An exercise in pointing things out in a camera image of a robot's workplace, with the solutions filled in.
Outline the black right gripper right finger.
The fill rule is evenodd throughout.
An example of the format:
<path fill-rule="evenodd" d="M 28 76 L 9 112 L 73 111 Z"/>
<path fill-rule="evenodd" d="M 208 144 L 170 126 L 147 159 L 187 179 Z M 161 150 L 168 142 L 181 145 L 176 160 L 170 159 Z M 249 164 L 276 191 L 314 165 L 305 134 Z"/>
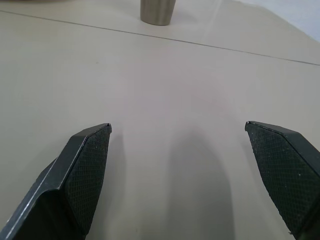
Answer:
<path fill-rule="evenodd" d="M 262 182 L 295 240 L 320 240 L 320 151 L 299 132 L 247 121 Z"/>

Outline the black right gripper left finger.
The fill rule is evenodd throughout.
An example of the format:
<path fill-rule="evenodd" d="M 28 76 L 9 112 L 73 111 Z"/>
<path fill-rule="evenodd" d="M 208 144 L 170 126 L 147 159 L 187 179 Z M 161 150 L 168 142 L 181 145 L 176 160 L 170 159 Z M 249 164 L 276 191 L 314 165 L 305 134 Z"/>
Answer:
<path fill-rule="evenodd" d="M 73 135 L 37 177 L 0 240 L 85 240 L 103 187 L 112 126 Z"/>

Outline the stainless steel cup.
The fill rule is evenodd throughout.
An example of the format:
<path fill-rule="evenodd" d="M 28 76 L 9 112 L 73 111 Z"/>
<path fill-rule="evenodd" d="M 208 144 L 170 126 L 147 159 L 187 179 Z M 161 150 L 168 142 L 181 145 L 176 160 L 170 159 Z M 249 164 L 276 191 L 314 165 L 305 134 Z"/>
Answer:
<path fill-rule="evenodd" d="M 176 0 L 140 0 L 140 20 L 155 26 L 170 24 Z"/>

